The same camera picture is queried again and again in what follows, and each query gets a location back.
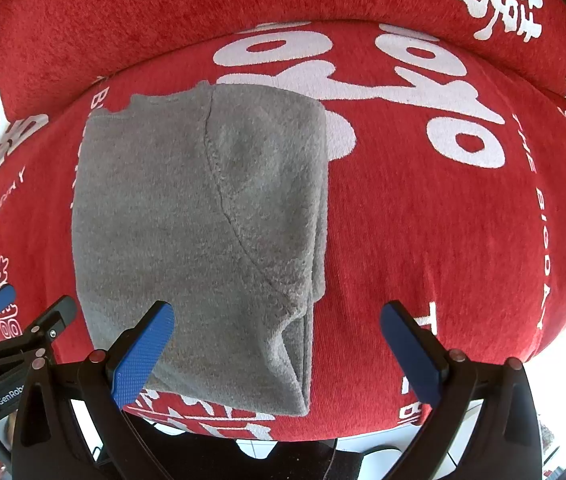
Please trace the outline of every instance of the fleece fabric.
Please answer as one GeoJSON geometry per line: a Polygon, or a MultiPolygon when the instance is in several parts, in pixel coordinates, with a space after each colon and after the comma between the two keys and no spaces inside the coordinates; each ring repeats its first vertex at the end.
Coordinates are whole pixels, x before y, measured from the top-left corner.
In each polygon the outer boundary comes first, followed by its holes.
{"type": "Polygon", "coordinates": [[[161,298],[176,327],[148,388],[306,415],[325,292],[325,122],[300,94],[206,82],[95,110],[72,209],[94,345],[109,348],[161,298]]]}

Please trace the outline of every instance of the white lettering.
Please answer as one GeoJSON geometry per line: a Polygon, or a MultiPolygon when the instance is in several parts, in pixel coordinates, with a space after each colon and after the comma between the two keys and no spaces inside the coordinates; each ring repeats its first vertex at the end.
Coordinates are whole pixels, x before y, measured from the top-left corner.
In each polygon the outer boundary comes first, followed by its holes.
{"type": "MultiPolygon", "coordinates": [[[[23,182],[24,173],[25,173],[25,167],[23,166],[23,169],[18,172],[18,179],[20,182],[23,182]]],[[[12,185],[0,197],[0,209],[3,207],[3,204],[5,204],[7,198],[12,194],[12,191],[14,191],[15,189],[16,189],[16,180],[13,180],[12,185]]]]}
{"type": "Polygon", "coordinates": [[[356,145],[356,134],[349,121],[336,112],[325,110],[327,158],[336,160],[349,155],[356,145]]]}
{"type": "Polygon", "coordinates": [[[428,123],[428,138],[432,146],[452,160],[478,168],[501,168],[505,165],[505,152],[498,139],[484,126],[452,117],[437,117],[428,123]],[[465,134],[482,140],[483,148],[468,152],[458,144],[457,136],[465,134]]]}
{"type": "Polygon", "coordinates": [[[477,101],[478,92],[465,81],[439,84],[431,79],[400,66],[396,72],[412,86],[361,86],[330,79],[336,67],[329,61],[304,61],[280,74],[234,73],[216,81],[226,84],[259,84],[273,86],[318,100],[365,100],[381,98],[394,103],[436,108],[449,112],[505,124],[503,117],[477,101]]]}
{"type": "Polygon", "coordinates": [[[272,32],[241,38],[225,45],[214,54],[214,62],[220,66],[245,66],[318,56],[331,49],[332,40],[320,32],[310,30],[272,32]],[[285,41],[285,43],[271,50],[249,51],[258,44],[275,41],[285,41]]]}
{"type": "Polygon", "coordinates": [[[512,114],[512,117],[513,117],[514,120],[516,121],[516,124],[518,124],[518,134],[519,134],[520,136],[523,136],[523,133],[522,133],[522,131],[521,131],[521,130],[523,129],[523,127],[522,127],[522,125],[521,125],[521,121],[518,120],[518,116],[517,116],[516,114],[512,114]]]}
{"type": "MultiPolygon", "coordinates": [[[[543,192],[536,188],[536,196],[538,198],[538,207],[541,208],[541,211],[545,210],[545,198],[543,196],[543,192]]],[[[541,215],[543,217],[543,220],[547,220],[547,218],[544,215],[541,215]]]]}
{"type": "Polygon", "coordinates": [[[6,402],[10,402],[10,400],[15,399],[21,393],[23,393],[24,386],[17,386],[14,390],[9,391],[4,397],[0,397],[0,406],[5,404],[6,402]]]}
{"type": "Polygon", "coordinates": [[[18,337],[19,335],[23,334],[23,331],[20,327],[20,324],[18,323],[18,321],[16,319],[10,319],[7,322],[7,330],[9,332],[9,337],[18,337]]]}
{"type": "Polygon", "coordinates": [[[11,155],[16,148],[45,126],[48,121],[49,118],[45,114],[31,116],[24,121],[16,121],[7,132],[6,142],[0,146],[0,167],[5,162],[7,155],[11,155]]]}
{"type": "Polygon", "coordinates": [[[421,412],[421,402],[414,402],[413,404],[408,404],[403,406],[399,411],[399,418],[403,420],[404,418],[410,418],[410,416],[416,415],[421,412]]]}
{"type": "Polygon", "coordinates": [[[237,34],[251,34],[253,32],[264,32],[265,30],[275,30],[277,28],[293,28],[302,27],[303,25],[309,25],[311,22],[290,22],[290,23],[261,23],[254,28],[249,30],[242,30],[237,32],[237,34]]]}
{"type": "Polygon", "coordinates": [[[531,150],[529,149],[529,146],[527,145],[527,139],[525,139],[525,136],[523,135],[521,130],[518,131],[518,135],[521,137],[521,139],[523,139],[523,148],[525,149],[525,151],[527,153],[531,153],[531,150]]]}
{"type": "Polygon", "coordinates": [[[543,284],[543,303],[541,303],[541,308],[543,309],[543,311],[545,309],[545,300],[547,300],[547,297],[550,295],[550,291],[551,291],[551,289],[550,289],[549,285],[547,285],[547,283],[544,283],[543,284]]]}
{"type": "MultiPolygon", "coordinates": [[[[76,155],[76,158],[78,158],[79,160],[80,160],[80,149],[82,148],[82,140],[85,138],[85,131],[86,130],[87,130],[87,125],[85,125],[84,128],[83,128],[83,133],[82,133],[82,137],[80,139],[80,144],[79,144],[79,150],[78,150],[78,153],[76,155]]],[[[77,171],[79,171],[79,165],[78,164],[76,164],[76,166],[74,166],[74,181],[72,182],[72,189],[76,188],[76,173],[77,173],[77,171]]],[[[72,200],[72,202],[70,203],[70,209],[73,209],[73,208],[74,208],[74,200],[72,200]]]]}
{"type": "Polygon", "coordinates": [[[108,92],[109,86],[92,97],[92,104],[90,105],[90,109],[93,110],[94,108],[99,107],[98,105],[101,104],[105,100],[105,97],[108,96],[108,92]]]}
{"type": "Polygon", "coordinates": [[[529,169],[532,170],[533,173],[536,173],[536,165],[534,164],[534,159],[529,153],[525,153],[527,157],[527,162],[529,163],[529,169]]]}
{"type": "Polygon", "coordinates": [[[201,427],[204,428],[207,433],[209,433],[211,436],[215,436],[217,438],[229,438],[227,436],[225,436],[224,434],[221,433],[221,431],[249,431],[256,440],[273,440],[270,436],[269,436],[269,432],[271,431],[271,428],[268,428],[267,426],[262,426],[260,424],[254,424],[253,422],[249,422],[247,423],[244,427],[242,428],[217,428],[215,426],[210,426],[208,424],[203,424],[202,422],[200,423],[201,427]]]}
{"type": "Polygon", "coordinates": [[[438,38],[430,36],[424,32],[411,30],[410,28],[397,27],[396,25],[388,25],[387,23],[379,23],[378,28],[391,34],[397,34],[398,36],[407,36],[408,38],[416,38],[417,40],[425,41],[439,41],[438,38]]]}
{"type": "Polygon", "coordinates": [[[430,330],[434,335],[438,335],[438,321],[436,320],[436,303],[434,301],[429,302],[429,316],[415,317],[414,321],[418,326],[431,325],[430,330]]]}
{"type": "Polygon", "coordinates": [[[396,34],[381,34],[374,42],[388,56],[413,66],[453,76],[467,75],[463,62],[443,47],[417,38],[407,38],[396,34]],[[434,57],[421,57],[409,51],[410,48],[425,50],[434,57]]]}

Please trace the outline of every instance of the seam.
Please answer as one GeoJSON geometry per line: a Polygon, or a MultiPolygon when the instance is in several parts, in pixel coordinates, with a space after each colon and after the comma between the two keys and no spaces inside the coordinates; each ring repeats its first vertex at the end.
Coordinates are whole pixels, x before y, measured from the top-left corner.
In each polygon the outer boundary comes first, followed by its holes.
{"type": "Polygon", "coordinates": [[[212,102],[213,101],[214,101],[214,91],[212,90],[211,95],[210,95],[210,100],[209,100],[209,110],[207,111],[207,117],[205,118],[205,126],[204,126],[204,131],[203,131],[203,146],[204,146],[204,150],[205,150],[205,158],[207,159],[207,163],[209,165],[210,173],[212,175],[212,178],[214,179],[214,183],[216,185],[216,190],[218,192],[218,197],[220,199],[221,211],[223,211],[223,215],[225,216],[227,223],[232,228],[232,232],[234,233],[234,238],[238,242],[238,245],[240,246],[240,249],[242,250],[243,254],[245,254],[245,256],[248,258],[248,260],[250,261],[252,266],[256,269],[258,274],[262,276],[263,280],[265,280],[265,282],[276,293],[283,296],[285,298],[285,303],[287,303],[288,305],[291,306],[290,301],[287,297],[287,294],[285,294],[282,290],[279,290],[279,288],[276,286],[276,283],[271,278],[269,278],[268,276],[265,275],[263,270],[258,266],[258,264],[254,261],[254,259],[247,252],[245,246],[243,245],[242,241],[240,240],[239,234],[236,230],[236,227],[234,226],[234,223],[232,222],[232,219],[230,218],[230,216],[228,215],[228,213],[225,209],[223,193],[221,191],[221,186],[220,186],[220,181],[223,180],[223,176],[221,174],[220,168],[218,168],[216,161],[212,160],[212,156],[210,154],[211,142],[209,140],[209,135],[207,134],[207,123],[209,122],[209,118],[212,115],[212,102]]]}
{"type": "MultiPolygon", "coordinates": [[[[263,272],[263,270],[258,266],[258,264],[254,261],[254,259],[247,252],[245,246],[243,245],[242,241],[240,240],[240,237],[239,237],[239,234],[236,230],[236,227],[234,226],[230,216],[228,215],[227,211],[225,210],[223,193],[221,192],[221,186],[220,186],[220,181],[223,180],[223,176],[221,174],[220,168],[218,168],[216,161],[212,160],[212,154],[211,154],[212,145],[211,145],[211,141],[209,139],[209,135],[207,133],[207,125],[208,125],[208,122],[209,122],[209,118],[212,115],[212,102],[213,101],[214,101],[214,89],[212,88],[212,91],[210,92],[209,109],[207,111],[207,116],[205,117],[205,123],[204,123],[204,129],[203,129],[203,148],[204,148],[205,159],[207,160],[210,176],[212,177],[212,179],[214,181],[214,185],[216,186],[216,191],[218,193],[218,198],[219,198],[219,201],[220,201],[220,204],[221,204],[221,211],[223,212],[223,215],[225,216],[227,223],[229,224],[230,228],[232,229],[232,233],[234,234],[234,239],[238,243],[240,250],[245,255],[245,257],[249,260],[250,264],[252,264],[252,267],[256,270],[256,273],[262,278],[262,280],[265,283],[267,283],[269,285],[271,290],[277,296],[280,297],[280,299],[284,302],[285,306],[287,306],[291,310],[295,310],[296,306],[292,303],[292,301],[289,299],[287,294],[285,294],[282,290],[279,290],[279,288],[276,286],[276,283],[273,280],[271,280],[263,272]]],[[[305,390],[306,382],[311,380],[311,378],[305,378],[305,373],[306,373],[305,360],[308,357],[307,356],[308,350],[305,348],[304,342],[305,342],[306,335],[307,335],[306,334],[306,330],[307,330],[306,318],[308,316],[308,311],[307,311],[307,309],[309,309],[308,304],[305,305],[305,309],[306,309],[306,311],[301,318],[297,317],[295,319],[289,320],[289,322],[287,323],[285,328],[287,328],[290,325],[290,323],[294,322],[295,320],[303,319],[303,355],[301,356],[301,359],[300,359],[301,376],[297,377],[296,380],[298,381],[298,385],[300,387],[300,394],[301,394],[301,398],[303,398],[303,403],[305,404],[305,407],[307,407],[310,399],[304,398],[304,390],[305,390]]]]}

